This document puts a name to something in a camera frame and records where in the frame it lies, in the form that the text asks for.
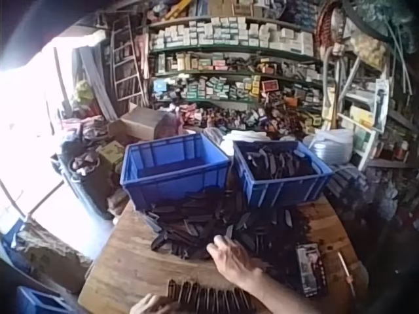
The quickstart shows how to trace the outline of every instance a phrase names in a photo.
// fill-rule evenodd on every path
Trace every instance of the storage room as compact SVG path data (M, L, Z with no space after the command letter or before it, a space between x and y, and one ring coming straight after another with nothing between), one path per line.
M2 313L417 313L413 1L0 2Z

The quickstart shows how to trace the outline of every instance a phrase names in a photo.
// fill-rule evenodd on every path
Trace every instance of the hand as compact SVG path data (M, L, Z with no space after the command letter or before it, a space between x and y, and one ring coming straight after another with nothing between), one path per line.
M252 263L246 250L229 237L216 235L214 243L208 244L207 251L214 259L220 274L244 290L247 290L253 276L262 272Z
M175 313L178 305L178 303L175 303L163 296L148 294L131 308L130 314Z

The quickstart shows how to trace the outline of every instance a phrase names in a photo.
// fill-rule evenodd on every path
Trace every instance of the blue plastic crate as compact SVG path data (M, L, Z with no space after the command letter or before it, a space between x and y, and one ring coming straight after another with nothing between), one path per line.
M224 188L230 160L203 134L128 145L120 183L136 209L178 200L208 186Z
M277 180L256 181L244 156L246 152L256 151L266 145L275 145L276 149L289 151L299 150L312 161L312 167L318 173L304 177L293 177ZM271 142L235 142L234 143L234 166L236 167L244 194L250 206L273 207L287 206L314 201L318 199L323 187L333 174L324 162L322 162L307 147L297 141L271 141Z
M18 287L16 293L17 314L76 313L64 301L51 294L26 287Z

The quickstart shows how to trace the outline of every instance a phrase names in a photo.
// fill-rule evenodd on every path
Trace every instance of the stack of plastic lids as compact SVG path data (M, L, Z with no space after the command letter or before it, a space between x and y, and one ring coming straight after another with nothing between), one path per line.
M352 156L354 133L346 129L318 131L306 136L302 142L326 164L346 164Z

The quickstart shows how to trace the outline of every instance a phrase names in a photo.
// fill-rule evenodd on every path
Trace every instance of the wooden table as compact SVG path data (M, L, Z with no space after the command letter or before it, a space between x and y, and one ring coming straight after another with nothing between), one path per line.
M350 307L350 289L338 260L340 251L355 279L359 294L366 291L361 263L339 218L329 202L300 205L310 220L308 236L319 243L327 276L328 294L316 302L324 313L345 313ZM190 262L168 252L150 250L155 238L143 222L141 213L128 203L109 241L86 280L79 303L93 313L129 313L129 309L147 293L166 295L169 279L196 280L203 285L230 288L212 261Z

